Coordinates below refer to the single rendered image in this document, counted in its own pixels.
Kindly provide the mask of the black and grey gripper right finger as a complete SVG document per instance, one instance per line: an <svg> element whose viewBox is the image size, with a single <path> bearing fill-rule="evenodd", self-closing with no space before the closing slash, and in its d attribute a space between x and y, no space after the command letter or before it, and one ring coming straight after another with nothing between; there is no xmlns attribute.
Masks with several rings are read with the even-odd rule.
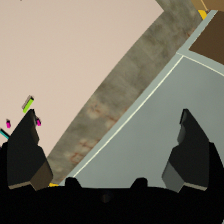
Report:
<svg viewBox="0 0 224 224"><path fill-rule="evenodd" d="M162 174L166 189L189 199L204 224L224 220L224 167L210 142L188 109L183 109L178 144L173 147Z"/></svg>

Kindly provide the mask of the turquoise rod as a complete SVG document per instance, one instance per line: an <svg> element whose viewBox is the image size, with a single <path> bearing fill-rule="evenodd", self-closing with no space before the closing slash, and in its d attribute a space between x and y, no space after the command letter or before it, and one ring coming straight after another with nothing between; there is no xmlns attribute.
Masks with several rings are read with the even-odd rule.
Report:
<svg viewBox="0 0 224 224"><path fill-rule="evenodd" d="M6 137L7 139L10 137L5 131L3 131L2 129L0 130L0 133Z"/></svg>

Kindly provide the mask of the lime green rod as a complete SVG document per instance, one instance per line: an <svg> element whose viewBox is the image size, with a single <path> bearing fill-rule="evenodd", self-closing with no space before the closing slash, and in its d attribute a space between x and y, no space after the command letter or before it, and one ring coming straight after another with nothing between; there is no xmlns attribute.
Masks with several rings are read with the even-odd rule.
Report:
<svg viewBox="0 0 224 224"><path fill-rule="evenodd" d="M30 105L32 104L33 101L34 101L34 99L31 97L22 112L26 113L26 111L28 110L28 108L30 107Z"/></svg>

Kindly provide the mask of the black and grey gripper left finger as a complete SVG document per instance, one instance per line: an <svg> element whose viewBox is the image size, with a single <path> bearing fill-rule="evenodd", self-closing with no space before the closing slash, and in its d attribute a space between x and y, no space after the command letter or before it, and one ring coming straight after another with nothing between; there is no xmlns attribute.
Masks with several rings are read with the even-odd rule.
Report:
<svg viewBox="0 0 224 224"><path fill-rule="evenodd" d="M53 179L38 146L37 124L35 110L29 109L0 149L0 224L9 224L16 206L29 194L50 187Z"/></svg>

